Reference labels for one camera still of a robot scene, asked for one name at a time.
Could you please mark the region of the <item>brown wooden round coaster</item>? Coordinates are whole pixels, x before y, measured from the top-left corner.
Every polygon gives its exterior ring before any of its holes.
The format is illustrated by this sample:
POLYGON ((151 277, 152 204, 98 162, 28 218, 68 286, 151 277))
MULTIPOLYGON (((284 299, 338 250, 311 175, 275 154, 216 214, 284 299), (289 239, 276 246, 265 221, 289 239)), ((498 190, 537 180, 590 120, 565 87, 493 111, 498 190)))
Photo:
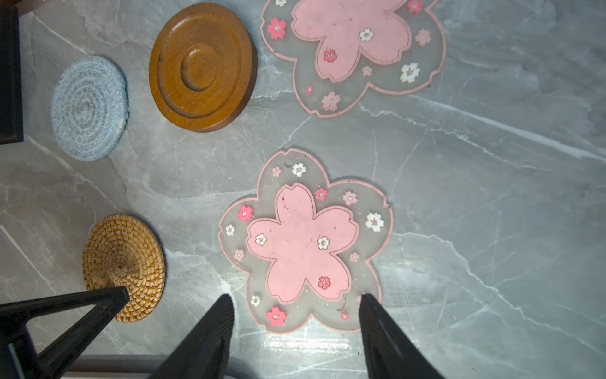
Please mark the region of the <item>brown wooden round coaster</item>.
POLYGON ((199 3, 165 24, 148 73, 162 115, 180 128, 208 133, 232 123, 248 104, 257 80, 257 50, 235 13, 199 3))

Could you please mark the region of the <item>light blue woven coaster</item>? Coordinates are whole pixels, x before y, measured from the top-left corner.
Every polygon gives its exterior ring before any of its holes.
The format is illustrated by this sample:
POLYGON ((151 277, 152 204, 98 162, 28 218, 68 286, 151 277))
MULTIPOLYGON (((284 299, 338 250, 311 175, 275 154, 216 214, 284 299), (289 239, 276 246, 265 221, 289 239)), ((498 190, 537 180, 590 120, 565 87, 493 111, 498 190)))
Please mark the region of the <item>light blue woven coaster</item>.
POLYGON ((82 58, 61 74, 50 110, 65 153, 82 162, 102 159, 118 144, 129 120, 126 78, 107 58, 82 58))

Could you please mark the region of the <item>pink flower coaster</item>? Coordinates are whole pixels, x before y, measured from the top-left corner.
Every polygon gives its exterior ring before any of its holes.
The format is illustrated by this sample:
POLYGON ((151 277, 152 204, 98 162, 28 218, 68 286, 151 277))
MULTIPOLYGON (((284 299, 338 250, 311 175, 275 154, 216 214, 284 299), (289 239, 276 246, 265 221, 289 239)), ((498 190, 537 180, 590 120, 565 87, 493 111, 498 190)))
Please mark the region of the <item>pink flower coaster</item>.
POLYGON ((354 332, 362 297, 382 297, 372 261, 393 224, 378 188, 333 181, 311 153, 291 148, 266 162, 252 197, 225 211, 219 243, 246 275, 252 317, 270 333, 292 333, 310 320, 354 332))
POLYGON ((299 104, 335 118, 370 90, 407 96, 443 69, 447 42, 435 1, 268 1, 260 31, 293 64, 299 104))

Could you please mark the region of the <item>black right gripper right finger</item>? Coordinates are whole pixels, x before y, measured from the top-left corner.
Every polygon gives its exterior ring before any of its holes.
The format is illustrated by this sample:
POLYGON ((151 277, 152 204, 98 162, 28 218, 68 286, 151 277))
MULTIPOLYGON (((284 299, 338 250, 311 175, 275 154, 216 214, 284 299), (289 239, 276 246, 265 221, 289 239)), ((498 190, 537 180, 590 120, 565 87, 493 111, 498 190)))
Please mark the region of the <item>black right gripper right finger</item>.
POLYGON ((443 379, 373 295, 361 297, 359 319, 370 378, 443 379))

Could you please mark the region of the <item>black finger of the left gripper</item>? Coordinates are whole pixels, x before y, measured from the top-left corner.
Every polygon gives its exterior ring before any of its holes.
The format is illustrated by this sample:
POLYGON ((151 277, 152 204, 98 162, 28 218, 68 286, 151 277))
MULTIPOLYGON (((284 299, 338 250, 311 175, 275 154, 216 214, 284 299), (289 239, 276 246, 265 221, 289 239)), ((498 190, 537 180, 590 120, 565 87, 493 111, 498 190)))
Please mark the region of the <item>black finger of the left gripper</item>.
POLYGON ((128 302, 111 287, 2 304, 1 377, 62 377, 128 302))

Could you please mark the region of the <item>tan rattan round coaster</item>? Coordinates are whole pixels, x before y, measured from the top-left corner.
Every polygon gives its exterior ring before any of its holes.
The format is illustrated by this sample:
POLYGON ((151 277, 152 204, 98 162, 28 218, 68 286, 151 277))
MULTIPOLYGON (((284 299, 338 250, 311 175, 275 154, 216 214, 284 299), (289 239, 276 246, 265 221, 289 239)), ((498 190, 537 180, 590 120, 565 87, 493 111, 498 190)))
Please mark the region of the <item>tan rattan round coaster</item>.
POLYGON ((166 284, 166 262, 158 239, 141 220, 126 214, 102 219, 89 234, 82 254, 85 287, 125 287, 128 303, 115 317, 139 322, 159 305, 166 284))

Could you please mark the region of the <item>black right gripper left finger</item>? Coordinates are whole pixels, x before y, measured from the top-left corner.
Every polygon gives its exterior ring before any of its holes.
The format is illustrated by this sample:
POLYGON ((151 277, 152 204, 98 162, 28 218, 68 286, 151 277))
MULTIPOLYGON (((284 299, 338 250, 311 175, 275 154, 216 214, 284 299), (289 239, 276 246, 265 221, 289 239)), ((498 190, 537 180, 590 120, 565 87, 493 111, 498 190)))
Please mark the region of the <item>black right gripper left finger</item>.
POLYGON ((151 377, 223 378, 234 324, 232 299, 221 295, 151 377))

